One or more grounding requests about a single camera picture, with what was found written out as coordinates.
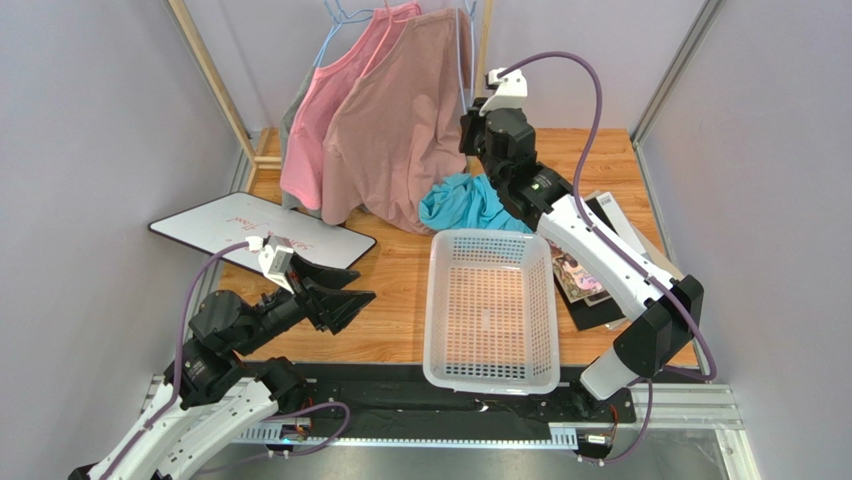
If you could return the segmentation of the illustrated book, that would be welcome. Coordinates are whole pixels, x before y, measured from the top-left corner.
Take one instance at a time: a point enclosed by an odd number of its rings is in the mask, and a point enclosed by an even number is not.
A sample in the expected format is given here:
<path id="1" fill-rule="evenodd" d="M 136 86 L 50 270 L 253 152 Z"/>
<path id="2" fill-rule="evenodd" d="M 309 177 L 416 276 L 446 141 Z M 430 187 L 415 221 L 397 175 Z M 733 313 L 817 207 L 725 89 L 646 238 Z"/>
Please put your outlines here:
<path id="1" fill-rule="evenodd" d="M 548 242 L 553 273 L 567 302 L 595 305 L 610 298 L 603 285 L 580 265 L 575 258 L 561 250 L 554 242 Z"/>

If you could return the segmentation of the blue hanger left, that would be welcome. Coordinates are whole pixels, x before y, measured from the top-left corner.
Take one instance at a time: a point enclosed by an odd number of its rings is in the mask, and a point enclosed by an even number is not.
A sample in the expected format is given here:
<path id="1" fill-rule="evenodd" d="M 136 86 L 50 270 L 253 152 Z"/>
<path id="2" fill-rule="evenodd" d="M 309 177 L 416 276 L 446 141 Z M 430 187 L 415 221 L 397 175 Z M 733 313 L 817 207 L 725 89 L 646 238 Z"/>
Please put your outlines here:
<path id="1" fill-rule="evenodd" d="M 322 66 L 323 59 L 325 57 L 329 45 L 331 44 L 331 41 L 344 26 L 365 23 L 370 21 L 373 17 L 372 9 L 360 9 L 352 13 L 348 13 L 343 8 L 341 1 L 324 0 L 323 5 L 325 6 L 327 13 L 329 14 L 331 20 L 331 27 L 314 59 L 314 62 L 312 64 L 314 68 L 319 68 Z"/>

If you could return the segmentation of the white whiteboard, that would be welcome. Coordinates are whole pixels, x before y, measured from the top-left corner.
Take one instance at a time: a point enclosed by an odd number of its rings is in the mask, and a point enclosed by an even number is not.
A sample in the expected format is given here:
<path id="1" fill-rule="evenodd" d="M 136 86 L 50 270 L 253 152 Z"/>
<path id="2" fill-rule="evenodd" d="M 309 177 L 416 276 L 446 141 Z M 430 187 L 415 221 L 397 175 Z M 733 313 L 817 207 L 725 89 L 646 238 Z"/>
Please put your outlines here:
<path id="1" fill-rule="evenodd" d="M 156 220 L 151 232 L 214 254 L 250 236 L 286 239 L 295 253 L 323 266 L 350 268 L 377 241 L 365 234 L 332 226 L 277 203 L 235 192 Z"/>

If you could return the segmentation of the blue hanger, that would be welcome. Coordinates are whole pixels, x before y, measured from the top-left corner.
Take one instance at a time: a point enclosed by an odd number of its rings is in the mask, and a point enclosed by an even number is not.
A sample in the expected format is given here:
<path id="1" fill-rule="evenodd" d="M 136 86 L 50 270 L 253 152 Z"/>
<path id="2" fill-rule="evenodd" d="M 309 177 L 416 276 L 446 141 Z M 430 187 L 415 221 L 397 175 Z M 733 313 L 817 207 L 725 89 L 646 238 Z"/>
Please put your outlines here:
<path id="1" fill-rule="evenodd" d="M 314 68 L 319 68 L 322 66 L 323 59 L 325 57 L 329 45 L 331 44 L 331 41 L 344 26 L 365 23 L 370 21 L 373 17 L 372 9 L 360 9 L 352 13 L 348 13 L 343 8 L 341 1 L 324 0 L 323 5 L 325 6 L 327 13 L 329 14 L 331 20 L 331 27 L 314 59 L 314 62 L 312 64 Z"/>
<path id="2" fill-rule="evenodd" d="M 464 0 L 455 9 L 457 73 L 461 112 L 465 113 L 473 102 L 476 68 L 476 0 Z"/>

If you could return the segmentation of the mauve t shirt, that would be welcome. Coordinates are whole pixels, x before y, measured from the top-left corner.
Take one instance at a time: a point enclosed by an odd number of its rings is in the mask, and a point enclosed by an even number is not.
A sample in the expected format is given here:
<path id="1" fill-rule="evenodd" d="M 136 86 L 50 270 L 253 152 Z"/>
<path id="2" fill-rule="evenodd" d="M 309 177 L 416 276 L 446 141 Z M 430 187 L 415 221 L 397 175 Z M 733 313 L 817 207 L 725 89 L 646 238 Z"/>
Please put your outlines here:
<path id="1" fill-rule="evenodd" d="M 365 208 L 409 233 L 428 235 L 418 206 L 467 167 L 458 150 L 455 9 L 393 20 L 381 47 L 334 114 L 324 139 L 321 214 L 342 224 Z"/>

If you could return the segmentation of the pink t shirt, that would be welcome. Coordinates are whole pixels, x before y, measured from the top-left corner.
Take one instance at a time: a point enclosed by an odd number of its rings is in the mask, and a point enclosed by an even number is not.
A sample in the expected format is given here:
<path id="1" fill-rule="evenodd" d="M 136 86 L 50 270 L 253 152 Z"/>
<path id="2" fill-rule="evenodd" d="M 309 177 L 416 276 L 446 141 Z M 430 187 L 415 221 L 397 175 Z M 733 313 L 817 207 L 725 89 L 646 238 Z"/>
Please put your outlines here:
<path id="1" fill-rule="evenodd" d="M 306 207 L 321 212 L 323 142 L 329 125 L 368 61 L 379 59 L 389 51 L 379 42 L 384 32 L 391 28 L 390 19 L 407 19 L 421 13 L 417 1 L 408 1 L 390 9 L 376 9 L 358 40 L 342 57 L 316 68 L 308 93 L 296 114 L 283 181 L 283 186 Z"/>

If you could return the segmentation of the teal t shirt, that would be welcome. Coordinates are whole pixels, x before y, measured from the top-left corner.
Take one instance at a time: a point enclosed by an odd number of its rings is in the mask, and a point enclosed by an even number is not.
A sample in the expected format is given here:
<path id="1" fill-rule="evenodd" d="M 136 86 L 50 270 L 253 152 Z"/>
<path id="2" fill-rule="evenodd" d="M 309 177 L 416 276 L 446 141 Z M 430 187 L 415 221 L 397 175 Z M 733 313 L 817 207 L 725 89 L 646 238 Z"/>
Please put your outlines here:
<path id="1" fill-rule="evenodd" d="M 531 233 L 511 216 L 484 174 L 458 173 L 434 185 L 418 206 L 420 221 L 436 231 L 483 229 Z"/>

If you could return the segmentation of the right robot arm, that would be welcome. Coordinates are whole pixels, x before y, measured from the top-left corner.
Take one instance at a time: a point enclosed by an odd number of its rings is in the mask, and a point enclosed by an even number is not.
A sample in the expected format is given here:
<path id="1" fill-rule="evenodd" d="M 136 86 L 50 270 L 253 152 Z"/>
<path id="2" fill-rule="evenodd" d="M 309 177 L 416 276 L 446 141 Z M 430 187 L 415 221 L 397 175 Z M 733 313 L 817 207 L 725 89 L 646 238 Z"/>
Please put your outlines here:
<path id="1" fill-rule="evenodd" d="M 603 401 L 650 379 L 697 337 L 704 290 L 676 279 L 632 249 L 540 163 L 536 132 L 519 108 L 489 109 L 478 98 L 461 118 L 460 150 L 476 156 L 506 211 L 571 255 L 598 280 L 630 325 L 580 375 L 582 394 Z"/>

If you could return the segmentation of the white box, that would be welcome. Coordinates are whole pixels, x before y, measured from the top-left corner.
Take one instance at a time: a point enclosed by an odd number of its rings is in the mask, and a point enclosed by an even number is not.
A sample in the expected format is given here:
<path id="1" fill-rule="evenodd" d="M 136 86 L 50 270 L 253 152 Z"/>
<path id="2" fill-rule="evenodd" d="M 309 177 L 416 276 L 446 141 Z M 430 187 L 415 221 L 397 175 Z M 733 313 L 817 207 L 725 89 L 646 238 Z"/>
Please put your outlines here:
<path id="1" fill-rule="evenodd" d="M 594 191 L 584 201 L 603 223 L 644 259 L 665 270 L 672 278 L 680 280 L 684 277 L 684 274 L 633 225 L 612 193 Z"/>

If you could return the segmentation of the black book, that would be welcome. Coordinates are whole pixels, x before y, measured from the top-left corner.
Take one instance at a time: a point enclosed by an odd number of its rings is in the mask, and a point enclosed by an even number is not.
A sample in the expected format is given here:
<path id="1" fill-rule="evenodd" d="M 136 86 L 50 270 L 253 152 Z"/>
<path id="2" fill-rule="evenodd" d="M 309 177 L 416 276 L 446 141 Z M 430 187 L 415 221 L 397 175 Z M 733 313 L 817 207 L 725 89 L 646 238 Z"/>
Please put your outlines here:
<path id="1" fill-rule="evenodd" d="M 611 296 L 609 299 L 595 305 L 586 305 L 580 302 L 569 304 L 561 288 L 558 286 L 555 275 L 554 279 L 559 294 L 578 330 L 583 331 L 598 326 L 606 326 L 612 330 L 626 320 L 626 317 L 622 314 L 617 303 Z"/>

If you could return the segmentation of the grey t shirt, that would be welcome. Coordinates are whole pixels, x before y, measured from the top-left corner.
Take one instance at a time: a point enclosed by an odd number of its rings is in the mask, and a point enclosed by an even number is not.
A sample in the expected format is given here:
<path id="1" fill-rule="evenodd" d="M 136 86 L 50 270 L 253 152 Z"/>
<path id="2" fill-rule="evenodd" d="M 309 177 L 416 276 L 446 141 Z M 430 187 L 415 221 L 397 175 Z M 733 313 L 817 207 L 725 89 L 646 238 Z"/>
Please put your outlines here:
<path id="1" fill-rule="evenodd" d="M 301 107 L 307 93 L 308 89 L 313 80 L 314 74 L 316 72 L 316 67 L 311 66 L 305 77 L 303 78 L 301 84 L 299 85 L 296 94 L 291 100 L 289 106 L 285 110 L 278 127 L 278 139 L 280 145 L 280 159 L 281 159 L 281 174 L 279 178 L 279 186 L 281 188 L 281 206 L 284 210 L 296 210 L 298 208 L 303 208 L 308 215 L 319 218 L 321 216 L 321 212 L 319 210 L 310 209 L 305 206 L 305 204 L 294 194 L 290 193 L 284 186 L 283 181 L 286 178 L 285 175 L 285 167 L 287 166 L 287 150 L 289 146 L 289 140 L 291 137 L 292 129 L 295 123 L 296 114 L 298 113 L 299 108 Z"/>

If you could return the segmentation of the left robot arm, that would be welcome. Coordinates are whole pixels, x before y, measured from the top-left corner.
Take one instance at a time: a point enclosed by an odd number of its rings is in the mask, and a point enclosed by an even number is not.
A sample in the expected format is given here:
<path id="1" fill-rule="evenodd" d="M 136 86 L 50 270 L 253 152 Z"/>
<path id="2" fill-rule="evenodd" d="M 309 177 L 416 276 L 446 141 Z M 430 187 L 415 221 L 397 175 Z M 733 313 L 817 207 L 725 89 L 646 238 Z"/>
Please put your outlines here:
<path id="1" fill-rule="evenodd" d="M 314 264 L 287 247 L 255 252 L 278 290 L 256 305 L 230 290 L 209 294 L 149 406 L 109 455 L 75 468 L 71 478 L 178 479 L 253 424 L 306 408 L 307 381 L 291 361 L 251 368 L 243 357 L 303 320 L 338 334 L 376 295 L 349 289 L 360 276 L 355 270 Z"/>

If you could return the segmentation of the wooden clothes rack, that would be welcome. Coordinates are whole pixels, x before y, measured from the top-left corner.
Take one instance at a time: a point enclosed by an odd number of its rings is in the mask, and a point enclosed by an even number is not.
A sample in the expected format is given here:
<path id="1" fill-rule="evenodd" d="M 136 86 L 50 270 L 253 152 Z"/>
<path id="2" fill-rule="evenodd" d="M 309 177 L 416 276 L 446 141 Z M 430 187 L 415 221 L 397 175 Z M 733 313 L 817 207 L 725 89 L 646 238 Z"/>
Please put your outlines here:
<path id="1" fill-rule="evenodd" d="M 215 65 L 188 6 L 183 1 L 168 0 L 166 7 L 173 15 L 177 28 L 188 45 L 190 54 L 197 63 L 203 79 L 210 88 L 216 104 L 240 147 L 236 173 L 231 181 L 229 191 L 231 193 L 249 193 L 256 185 L 260 171 L 272 171 L 280 166 L 280 159 L 268 153 L 273 140 L 273 129 L 267 127 L 260 131 L 257 138 L 252 136 Z M 474 39 L 471 41 L 473 55 L 471 72 L 473 78 L 466 84 L 471 88 L 470 95 L 472 97 L 481 95 L 484 91 L 484 67 L 481 63 L 487 57 L 493 7 L 492 1 L 474 1 L 470 4 L 468 17 L 474 22 L 474 25 L 470 27 L 471 33 L 474 34 Z"/>

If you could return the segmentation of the white plastic basket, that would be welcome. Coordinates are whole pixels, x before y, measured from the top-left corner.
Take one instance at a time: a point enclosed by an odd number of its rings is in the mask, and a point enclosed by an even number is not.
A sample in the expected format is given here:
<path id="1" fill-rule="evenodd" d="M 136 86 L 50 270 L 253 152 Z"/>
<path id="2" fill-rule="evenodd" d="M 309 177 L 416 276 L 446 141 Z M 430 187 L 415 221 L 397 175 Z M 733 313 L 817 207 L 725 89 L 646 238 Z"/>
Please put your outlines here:
<path id="1" fill-rule="evenodd" d="M 456 392 L 527 396 L 557 387 L 558 315 L 543 238 L 481 229 L 433 237 L 423 373 Z"/>

